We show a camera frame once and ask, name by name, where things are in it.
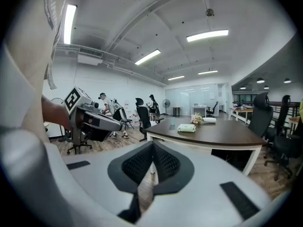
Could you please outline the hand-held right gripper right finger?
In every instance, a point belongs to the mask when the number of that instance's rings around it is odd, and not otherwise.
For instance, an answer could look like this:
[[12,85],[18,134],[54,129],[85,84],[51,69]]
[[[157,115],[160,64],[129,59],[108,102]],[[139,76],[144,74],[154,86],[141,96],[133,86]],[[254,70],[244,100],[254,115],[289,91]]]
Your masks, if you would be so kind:
[[220,187],[227,182],[234,182],[259,209],[271,202],[260,186],[224,160],[172,142],[164,145],[188,157],[194,174],[180,192],[155,196],[142,224],[240,224],[243,218]]

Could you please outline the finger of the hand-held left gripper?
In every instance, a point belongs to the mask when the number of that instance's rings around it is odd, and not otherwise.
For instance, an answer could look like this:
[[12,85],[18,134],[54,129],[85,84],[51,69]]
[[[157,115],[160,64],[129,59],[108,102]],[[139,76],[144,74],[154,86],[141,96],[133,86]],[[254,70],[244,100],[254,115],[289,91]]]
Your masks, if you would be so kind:
[[84,123],[92,128],[104,131],[120,131],[122,128],[119,121],[106,115],[90,111],[84,112]]

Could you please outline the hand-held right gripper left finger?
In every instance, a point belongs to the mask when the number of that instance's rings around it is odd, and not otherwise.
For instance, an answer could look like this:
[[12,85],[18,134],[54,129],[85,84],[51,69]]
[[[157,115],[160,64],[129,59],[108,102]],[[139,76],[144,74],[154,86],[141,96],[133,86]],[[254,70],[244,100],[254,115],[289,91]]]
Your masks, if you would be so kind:
[[121,211],[129,209],[133,195],[116,188],[108,176],[108,165],[113,159],[140,147],[144,143],[140,142],[98,153],[63,156],[62,158],[67,165],[80,161],[89,162],[87,166],[71,169],[70,173],[98,204],[109,210],[110,213],[118,215]]

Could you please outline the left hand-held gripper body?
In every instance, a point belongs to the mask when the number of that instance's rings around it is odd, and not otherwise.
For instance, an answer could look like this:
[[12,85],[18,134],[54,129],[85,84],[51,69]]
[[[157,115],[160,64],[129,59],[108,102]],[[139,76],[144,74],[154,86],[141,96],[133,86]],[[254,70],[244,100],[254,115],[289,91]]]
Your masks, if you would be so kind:
[[100,113],[98,103],[93,101],[85,91],[75,86],[65,98],[64,106],[69,115],[68,118],[71,128],[90,133],[90,140],[92,141],[102,142],[108,138],[110,131],[98,130],[84,123],[85,111]]

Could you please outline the light green cloth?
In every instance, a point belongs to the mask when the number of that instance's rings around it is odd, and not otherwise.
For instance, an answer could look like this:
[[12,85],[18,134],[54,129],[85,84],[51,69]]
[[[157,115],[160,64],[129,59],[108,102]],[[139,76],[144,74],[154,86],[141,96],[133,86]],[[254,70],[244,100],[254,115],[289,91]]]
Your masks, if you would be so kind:
[[179,132],[190,132],[196,131],[196,126],[194,124],[180,124],[177,128]]

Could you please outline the person's left forearm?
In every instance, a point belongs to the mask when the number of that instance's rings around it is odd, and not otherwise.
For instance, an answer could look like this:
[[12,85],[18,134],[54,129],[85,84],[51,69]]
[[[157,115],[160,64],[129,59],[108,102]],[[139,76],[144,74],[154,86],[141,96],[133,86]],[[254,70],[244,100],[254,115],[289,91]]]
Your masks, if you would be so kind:
[[45,96],[41,97],[43,120],[63,126],[71,130],[69,124],[69,115],[64,105],[54,104],[53,101]]

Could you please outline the grey office chair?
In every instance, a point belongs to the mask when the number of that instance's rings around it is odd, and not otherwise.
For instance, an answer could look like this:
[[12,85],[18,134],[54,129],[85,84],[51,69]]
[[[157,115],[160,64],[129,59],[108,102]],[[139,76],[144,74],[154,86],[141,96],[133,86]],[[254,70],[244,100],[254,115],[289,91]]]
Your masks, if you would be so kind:
[[134,128],[131,124],[131,122],[133,120],[127,117],[123,107],[119,110],[119,112],[120,112],[120,115],[121,115],[121,122],[123,123],[124,128],[126,129],[126,127],[128,127],[128,126],[131,126],[132,128]]

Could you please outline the black office chair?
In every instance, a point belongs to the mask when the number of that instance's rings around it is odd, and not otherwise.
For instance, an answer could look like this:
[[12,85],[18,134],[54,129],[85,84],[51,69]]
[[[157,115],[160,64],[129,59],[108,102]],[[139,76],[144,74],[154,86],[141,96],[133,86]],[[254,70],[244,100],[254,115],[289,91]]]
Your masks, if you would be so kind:
[[253,101],[254,108],[248,128],[263,138],[273,117],[273,108],[269,105],[268,92],[258,94]]
[[214,118],[214,113],[215,113],[215,109],[216,109],[217,105],[218,105],[218,101],[215,103],[215,105],[212,109],[210,107],[208,107],[208,110],[206,111],[206,117]]
[[274,176],[277,181],[281,169],[287,171],[287,178],[290,179],[293,175],[292,170],[289,168],[290,159],[297,159],[303,154],[303,122],[299,116],[298,125],[295,130],[288,134],[287,129],[284,128],[284,122],[290,107],[290,96],[285,95],[282,98],[282,106],[280,115],[274,128],[269,127],[266,134],[267,148],[264,158],[268,154],[272,154],[272,160],[265,160],[264,165],[277,164],[278,169]]
[[77,153],[81,153],[81,146],[89,147],[90,149],[93,149],[91,144],[88,144],[88,140],[90,140],[90,133],[85,133],[80,129],[74,129],[67,133],[67,130],[65,131],[65,140],[69,143],[72,143],[72,147],[67,150],[67,154],[70,154],[71,150],[74,150],[75,155]]
[[159,110],[153,107],[143,105],[143,100],[141,98],[136,98],[136,110],[139,115],[139,131],[144,135],[140,142],[147,140],[147,132],[146,129],[152,126],[151,122],[156,124],[160,123],[164,118],[160,117]]

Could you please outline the white air conditioner unit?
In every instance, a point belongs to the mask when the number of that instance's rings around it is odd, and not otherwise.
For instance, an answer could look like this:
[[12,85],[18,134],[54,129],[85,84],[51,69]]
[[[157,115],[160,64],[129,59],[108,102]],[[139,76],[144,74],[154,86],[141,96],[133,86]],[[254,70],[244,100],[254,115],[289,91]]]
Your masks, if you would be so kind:
[[85,47],[80,47],[78,51],[77,60],[78,63],[98,66],[103,62],[102,57],[103,57],[102,52],[93,49],[88,49]]

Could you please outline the brown conference table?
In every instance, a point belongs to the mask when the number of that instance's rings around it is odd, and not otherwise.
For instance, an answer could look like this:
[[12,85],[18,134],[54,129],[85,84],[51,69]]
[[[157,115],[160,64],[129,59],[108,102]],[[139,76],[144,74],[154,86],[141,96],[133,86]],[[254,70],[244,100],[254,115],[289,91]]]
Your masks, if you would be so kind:
[[194,142],[189,142],[189,141],[185,141],[185,140],[176,140],[173,138],[169,138],[167,136],[161,136],[159,134],[155,134],[155,133],[147,133],[147,140],[151,141],[151,140],[156,140],[156,139],[161,139],[164,140],[165,142],[171,142],[171,143],[175,143],[178,145],[182,145],[184,147],[189,147],[189,148],[193,148],[195,150],[198,151],[202,151],[204,153],[207,154],[211,154],[213,149],[216,150],[231,150],[231,151],[251,151],[250,157],[248,159],[248,162],[246,163],[244,169],[243,169],[243,174],[248,175],[251,171],[251,169],[253,168],[259,153],[261,151],[261,145],[257,145],[257,146],[223,146],[223,145],[210,145],[210,144],[204,144],[204,143],[194,143]]

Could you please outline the pastel flower bouquet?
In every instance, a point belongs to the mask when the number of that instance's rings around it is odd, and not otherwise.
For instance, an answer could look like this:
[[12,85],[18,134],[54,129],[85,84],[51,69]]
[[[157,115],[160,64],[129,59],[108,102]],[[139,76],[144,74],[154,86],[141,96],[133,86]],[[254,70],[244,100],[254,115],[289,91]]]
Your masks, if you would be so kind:
[[200,113],[194,113],[193,115],[191,115],[191,123],[200,124],[203,121],[204,121],[203,117],[201,116]]

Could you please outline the person's beige t-shirt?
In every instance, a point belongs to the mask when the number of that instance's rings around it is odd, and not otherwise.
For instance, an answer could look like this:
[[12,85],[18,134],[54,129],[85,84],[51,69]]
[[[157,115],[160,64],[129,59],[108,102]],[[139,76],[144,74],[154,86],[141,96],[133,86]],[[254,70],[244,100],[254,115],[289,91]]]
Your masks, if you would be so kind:
[[53,58],[61,34],[65,0],[24,0],[5,43],[17,67],[34,89],[34,99],[22,128],[48,142],[42,114],[44,80],[56,89],[52,76]]

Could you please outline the white desk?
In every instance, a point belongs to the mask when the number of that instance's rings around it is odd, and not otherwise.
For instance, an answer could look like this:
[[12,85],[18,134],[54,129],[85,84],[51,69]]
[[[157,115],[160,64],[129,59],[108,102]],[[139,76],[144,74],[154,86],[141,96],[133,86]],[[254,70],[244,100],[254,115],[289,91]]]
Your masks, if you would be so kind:
[[201,116],[204,118],[206,117],[206,110],[206,106],[193,106],[191,107],[191,115],[201,114]]

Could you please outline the black metal railing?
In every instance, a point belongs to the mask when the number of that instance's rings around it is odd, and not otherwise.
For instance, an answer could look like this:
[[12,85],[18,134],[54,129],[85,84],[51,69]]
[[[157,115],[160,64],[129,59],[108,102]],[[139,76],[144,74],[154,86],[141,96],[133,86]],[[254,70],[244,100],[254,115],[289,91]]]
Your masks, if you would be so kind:
[[[275,126],[276,122],[278,120],[278,117],[280,115],[282,103],[281,102],[271,102],[269,105],[273,108],[273,117],[272,117],[270,125]],[[299,116],[299,107],[300,107],[299,102],[291,102],[290,103],[289,109],[288,109],[288,112],[287,112],[287,116],[286,116],[286,119],[285,119],[285,122],[284,122],[284,126],[290,128],[293,125],[293,123],[290,122],[289,118]]]

